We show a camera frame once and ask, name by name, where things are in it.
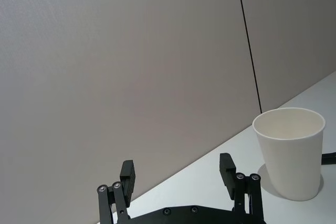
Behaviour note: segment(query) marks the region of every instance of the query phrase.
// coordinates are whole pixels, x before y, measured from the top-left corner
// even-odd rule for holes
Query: table surface
[[[303,107],[322,114],[327,121],[323,136],[323,153],[336,151],[336,72],[282,107]],[[128,209],[129,215],[134,218],[164,207],[183,205],[232,209],[233,201],[230,200],[219,173],[219,154],[224,152],[231,154],[238,172],[245,175],[261,175],[266,223],[336,222],[336,165],[322,166],[321,190],[314,199],[284,199],[275,192],[269,182],[264,159],[251,126],[132,201]]]

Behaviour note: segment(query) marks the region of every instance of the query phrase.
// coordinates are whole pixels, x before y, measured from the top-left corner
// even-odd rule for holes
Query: black vertical line
[[[254,68],[254,63],[253,63],[251,44],[250,44],[250,38],[248,36],[248,30],[247,30],[247,25],[246,25],[246,18],[245,18],[243,0],[240,0],[240,4],[241,4],[241,11],[243,12],[245,31],[246,31],[246,37],[247,37],[247,43],[248,43],[248,49],[250,51],[251,63],[252,63],[252,68],[253,68],[254,82],[256,83],[256,89],[257,89],[257,94],[258,94],[259,109],[260,109],[260,113],[262,113],[261,103],[260,103],[260,95],[259,95],[259,89],[258,89],[258,82],[257,82],[257,77],[256,77],[256,70]]]

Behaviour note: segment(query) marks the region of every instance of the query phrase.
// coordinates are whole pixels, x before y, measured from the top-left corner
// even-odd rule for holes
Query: paper cup
[[[302,201],[317,195],[325,122],[303,108],[270,110],[253,120],[270,180],[285,198]]]

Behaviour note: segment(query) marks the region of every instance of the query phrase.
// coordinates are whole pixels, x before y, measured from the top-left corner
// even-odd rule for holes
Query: gray wall
[[[239,0],[0,0],[1,223],[95,223],[258,112]]]
[[[336,0],[243,0],[263,111],[336,70]]]

